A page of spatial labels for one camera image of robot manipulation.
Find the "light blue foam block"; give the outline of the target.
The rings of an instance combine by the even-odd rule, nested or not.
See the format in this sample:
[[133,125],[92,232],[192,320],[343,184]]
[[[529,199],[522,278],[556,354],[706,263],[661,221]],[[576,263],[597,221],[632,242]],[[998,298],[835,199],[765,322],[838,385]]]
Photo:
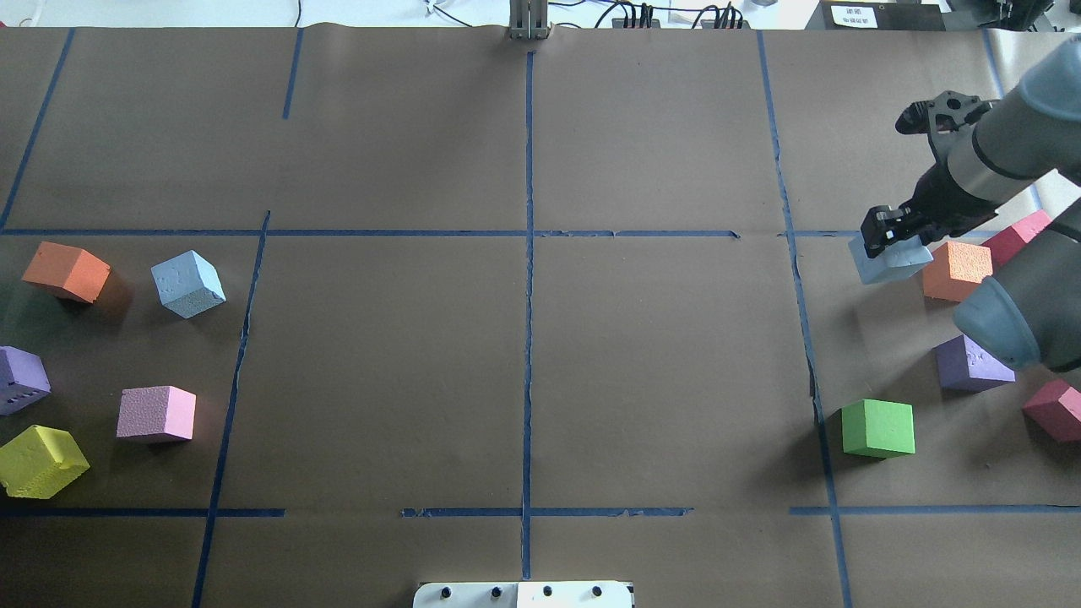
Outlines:
[[860,236],[850,240],[848,248],[862,285],[907,280],[933,262],[933,254],[919,236],[889,244],[877,257],[868,257]]
[[189,250],[151,267],[160,303],[182,319],[190,319],[227,301],[216,268]]

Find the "orange foam block right side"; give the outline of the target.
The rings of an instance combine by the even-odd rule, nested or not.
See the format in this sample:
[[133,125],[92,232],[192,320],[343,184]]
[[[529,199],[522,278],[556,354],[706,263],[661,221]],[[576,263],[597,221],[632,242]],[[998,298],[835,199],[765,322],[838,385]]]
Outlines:
[[989,247],[945,242],[932,251],[932,261],[921,272],[923,296],[961,303],[992,273]]

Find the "orange foam block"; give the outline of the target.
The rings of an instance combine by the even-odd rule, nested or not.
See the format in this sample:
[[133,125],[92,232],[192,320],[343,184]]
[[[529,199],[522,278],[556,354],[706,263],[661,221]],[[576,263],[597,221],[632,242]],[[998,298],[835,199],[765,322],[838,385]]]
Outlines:
[[989,247],[945,242],[932,251],[932,261],[921,272],[923,296],[961,303],[992,273]]
[[111,276],[111,265],[81,247],[40,242],[22,280],[57,299],[92,305]]

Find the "red foam block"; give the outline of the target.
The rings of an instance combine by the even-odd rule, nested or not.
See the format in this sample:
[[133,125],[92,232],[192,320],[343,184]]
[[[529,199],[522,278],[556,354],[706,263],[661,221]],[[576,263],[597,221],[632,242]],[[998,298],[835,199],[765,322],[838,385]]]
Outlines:
[[1002,232],[997,232],[985,240],[983,247],[988,247],[990,251],[992,268],[1000,269],[1007,264],[1023,247],[1031,243],[1050,223],[1050,215],[1044,210],[1037,210],[1020,220],[1016,220]]

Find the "purple foam block right side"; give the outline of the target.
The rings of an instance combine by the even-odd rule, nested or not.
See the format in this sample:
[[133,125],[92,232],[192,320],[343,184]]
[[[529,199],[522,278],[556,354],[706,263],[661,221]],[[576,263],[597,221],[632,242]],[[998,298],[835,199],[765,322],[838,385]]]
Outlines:
[[1016,381],[1016,372],[997,361],[973,339],[959,334],[934,347],[942,389],[980,393]]

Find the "purple foam block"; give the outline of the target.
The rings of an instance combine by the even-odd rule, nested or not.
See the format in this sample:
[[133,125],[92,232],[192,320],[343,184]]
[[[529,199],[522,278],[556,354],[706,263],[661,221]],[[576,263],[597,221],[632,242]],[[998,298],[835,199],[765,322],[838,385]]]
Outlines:
[[934,347],[942,389],[980,393],[1016,381],[1016,372],[997,361],[973,339],[959,334]]
[[1,346],[1,415],[12,415],[52,392],[44,365],[29,351]]

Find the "green foam block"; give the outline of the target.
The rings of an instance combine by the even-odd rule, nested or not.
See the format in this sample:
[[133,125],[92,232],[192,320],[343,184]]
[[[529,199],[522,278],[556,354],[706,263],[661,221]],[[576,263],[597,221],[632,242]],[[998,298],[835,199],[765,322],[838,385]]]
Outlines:
[[840,409],[843,453],[891,459],[916,453],[915,407],[860,399]]

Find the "dark pink foam block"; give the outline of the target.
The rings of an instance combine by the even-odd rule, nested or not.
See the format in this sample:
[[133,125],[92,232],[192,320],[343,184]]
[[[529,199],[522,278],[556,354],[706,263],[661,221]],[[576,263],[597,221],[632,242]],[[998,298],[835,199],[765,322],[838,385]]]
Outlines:
[[1022,411],[1055,442],[1080,442],[1080,393],[1067,381],[1044,384]]

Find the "orange foam block left side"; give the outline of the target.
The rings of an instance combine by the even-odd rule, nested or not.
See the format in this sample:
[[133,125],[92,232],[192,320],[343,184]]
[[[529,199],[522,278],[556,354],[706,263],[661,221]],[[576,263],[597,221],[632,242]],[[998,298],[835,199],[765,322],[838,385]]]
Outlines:
[[57,299],[92,305],[111,276],[111,265],[81,247],[40,242],[22,280]]

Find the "purple foam block left side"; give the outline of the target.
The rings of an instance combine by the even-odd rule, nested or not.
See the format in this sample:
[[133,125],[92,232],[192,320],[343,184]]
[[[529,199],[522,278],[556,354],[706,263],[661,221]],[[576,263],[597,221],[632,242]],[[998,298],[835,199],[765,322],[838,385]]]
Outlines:
[[12,415],[52,392],[44,365],[29,351],[1,346],[1,415]]

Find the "yellow foam block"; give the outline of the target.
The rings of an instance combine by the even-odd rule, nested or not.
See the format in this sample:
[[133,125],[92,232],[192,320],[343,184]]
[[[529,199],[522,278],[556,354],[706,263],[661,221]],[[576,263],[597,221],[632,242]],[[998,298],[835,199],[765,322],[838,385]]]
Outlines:
[[88,470],[69,431],[30,425],[1,447],[1,481],[15,499],[51,499]]

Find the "aluminium frame post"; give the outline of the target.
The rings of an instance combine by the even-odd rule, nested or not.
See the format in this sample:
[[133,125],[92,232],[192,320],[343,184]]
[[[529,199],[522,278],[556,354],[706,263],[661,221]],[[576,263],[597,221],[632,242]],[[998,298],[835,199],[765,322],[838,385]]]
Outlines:
[[510,40],[544,40],[551,34],[548,0],[510,0],[508,8]]

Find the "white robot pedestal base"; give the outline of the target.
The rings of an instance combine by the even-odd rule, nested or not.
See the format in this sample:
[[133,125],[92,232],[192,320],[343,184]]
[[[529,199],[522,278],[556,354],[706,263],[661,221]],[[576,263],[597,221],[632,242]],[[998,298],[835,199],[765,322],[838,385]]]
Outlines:
[[429,582],[413,607],[633,607],[629,582],[616,580]]

